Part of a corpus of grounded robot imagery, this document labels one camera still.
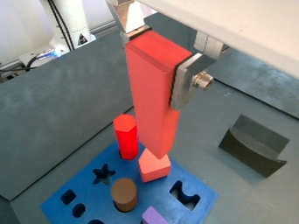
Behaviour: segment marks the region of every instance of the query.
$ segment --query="blue shape sorter board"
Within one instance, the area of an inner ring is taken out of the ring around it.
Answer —
[[[139,144],[139,155],[129,161],[119,156],[118,142],[106,148],[42,204],[52,224],[141,224],[149,207],[155,208],[170,224],[203,223],[218,199],[217,192],[173,159],[171,174],[143,183],[138,166],[143,150],[145,146]],[[95,174],[95,169],[101,171],[105,164],[111,170],[106,180]],[[115,181],[122,178],[131,178],[138,189],[138,205],[129,213],[117,210],[110,193]],[[183,193],[179,190],[175,193],[175,183],[181,181]],[[182,201],[175,197],[178,194],[183,195]],[[193,195],[201,197],[191,210],[183,203]]]

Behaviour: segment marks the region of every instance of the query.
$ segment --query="star-shaped hole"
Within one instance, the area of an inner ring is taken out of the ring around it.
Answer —
[[[99,182],[103,182],[106,186],[110,184],[110,177],[117,174],[115,171],[111,171],[109,169],[109,164],[103,164],[102,169],[94,169],[92,172],[97,175],[97,178],[94,180],[94,185],[97,185]]]

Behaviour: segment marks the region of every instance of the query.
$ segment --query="white pole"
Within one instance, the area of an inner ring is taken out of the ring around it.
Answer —
[[[86,18],[86,12],[83,8],[82,0],[52,0],[56,4],[58,10],[60,12],[62,18],[70,30],[70,36],[72,40],[72,44],[75,49],[84,46],[92,40],[95,40],[94,35],[90,34],[90,28]],[[51,40],[51,45],[60,50],[62,54],[70,51],[67,46],[66,39],[63,37],[63,33],[56,22],[55,16],[52,14],[52,9],[48,3],[48,0],[42,0],[42,5],[51,20],[51,28],[54,31],[54,37]]]

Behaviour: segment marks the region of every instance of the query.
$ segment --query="shape sorter hole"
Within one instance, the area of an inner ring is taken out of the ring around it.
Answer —
[[[103,182],[106,186],[110,185],[110,177],[117,174],[115,171],[109,169],[109,164],[103,164],[101,169],[92,170],[94,174],[97,175],[94,180],[94,185],[97,185],[99,182]]]
[[[72,190],[68,190],[62,196],[60,200],[63,204],[67,206],[76,198],[76,194]]]
[[[92,220],[88,224],[105,224],[105,222],[101,220]]]
[[[78,204],[74,208],[72,208],[72,216],[75,218],[79,218],[83,214],[86,213],[86,206],[83,204]]]
[[[202,197],[198,194],[189,196],[183,192],[183,182],[178,180],[173,186],[170,194],[185,204],[185,206],[193,211],[197,207]]]

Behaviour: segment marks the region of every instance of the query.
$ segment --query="wooden block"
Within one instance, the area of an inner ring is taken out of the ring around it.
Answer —
[[[143,213],[143,224],[169,224],[165,217],[150,206]]]
[[[159,159],[154,153],[145,149],[145,153],[138,160],[143,182],[166,177],[171,172],[171,160],[169,155]]]
[[[135,209],[138,202],[137,184],[131,178],[122,178],[115,182],[111,196],[121,212],[127,213]]]
[[[131,160],[138,155],[137,119],[133,115],[121,115],[114,125],[121,157]]]
[[[175,66],[191,53],[154,31],[126,44],[141,142],[158,158],[174,147],[181,112],[170,106]]]

